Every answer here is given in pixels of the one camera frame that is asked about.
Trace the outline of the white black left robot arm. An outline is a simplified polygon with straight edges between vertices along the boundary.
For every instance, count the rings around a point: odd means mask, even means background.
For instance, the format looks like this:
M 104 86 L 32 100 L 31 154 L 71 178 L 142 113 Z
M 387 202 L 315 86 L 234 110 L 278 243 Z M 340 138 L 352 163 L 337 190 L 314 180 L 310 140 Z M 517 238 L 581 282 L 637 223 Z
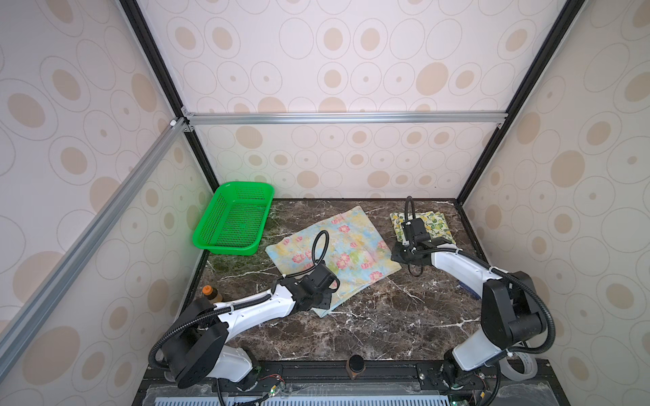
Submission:
M 154 343 L 149 366 L 170 373 L 180 389 L 206 379 L 227 380 L 241 391 L 253 389 L 262 367 L 249 351 L 231 348 L 228 341 L 267 321 L 328 310 L 341 287 L 325 263 L 328 246 L 329 233 L 322 230 L 311 247 L 312 264 L 281 277 L 260 294 L 217 304 L 194 300 Z

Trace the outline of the floral pastel skirt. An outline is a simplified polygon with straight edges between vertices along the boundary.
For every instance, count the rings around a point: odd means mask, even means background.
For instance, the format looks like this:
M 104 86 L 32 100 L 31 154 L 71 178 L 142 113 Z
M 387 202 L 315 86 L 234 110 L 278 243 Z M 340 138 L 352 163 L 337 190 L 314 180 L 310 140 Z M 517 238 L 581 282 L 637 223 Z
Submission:
M 323 230 L 330 238 L 325 264 L 341 282 L 333 294 L 331 310 L 401 269 L 401 264 L 391 260 L 391 248 L 360 206 L 285 237 L 265 252 L 283 275 L 306 270 L 312 265 L 313 240 Z

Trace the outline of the lemon print green skirt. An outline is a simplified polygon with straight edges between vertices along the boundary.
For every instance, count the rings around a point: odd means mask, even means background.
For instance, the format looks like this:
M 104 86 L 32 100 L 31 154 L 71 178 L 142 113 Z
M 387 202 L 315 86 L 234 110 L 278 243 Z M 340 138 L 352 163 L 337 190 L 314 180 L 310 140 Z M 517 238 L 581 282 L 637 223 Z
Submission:
M 389 215 L 391 223 L 394 228 L 394 232 L 397 240 L 400 243 L 405 243 L 404 231 L 401 227 L 401 223 L 405 221 L 404 213 L 393 212 Z M 421 218 L 425 225 L 427 232 L 433 238 L 446 238 L 452 244 L 455 243 L 455 240 L 450 232 L 450 228 L 446 222 L 445 215 L 441 212 L 426 211 L 416 213 L 417 218 Z

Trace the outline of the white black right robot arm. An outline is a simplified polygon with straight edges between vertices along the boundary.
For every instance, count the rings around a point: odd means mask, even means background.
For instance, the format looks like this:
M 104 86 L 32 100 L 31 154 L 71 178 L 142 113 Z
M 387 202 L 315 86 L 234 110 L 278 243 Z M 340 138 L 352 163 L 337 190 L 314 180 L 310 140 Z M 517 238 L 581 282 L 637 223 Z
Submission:
M 391 259 L 412 267 L 435 267 L 450 274 L 482 301 L 481 327 L 448 351 L 442 372 L 448 384 L 484 365 L 498 365 L 510 353 L 539 355 L 555 343 L 552 313 L 524 272 L 506 272 L 466 253 L 445 237 L 434 238 L 416 216 L 415 201 L 406 198 L 400 223 L 403 240 Z

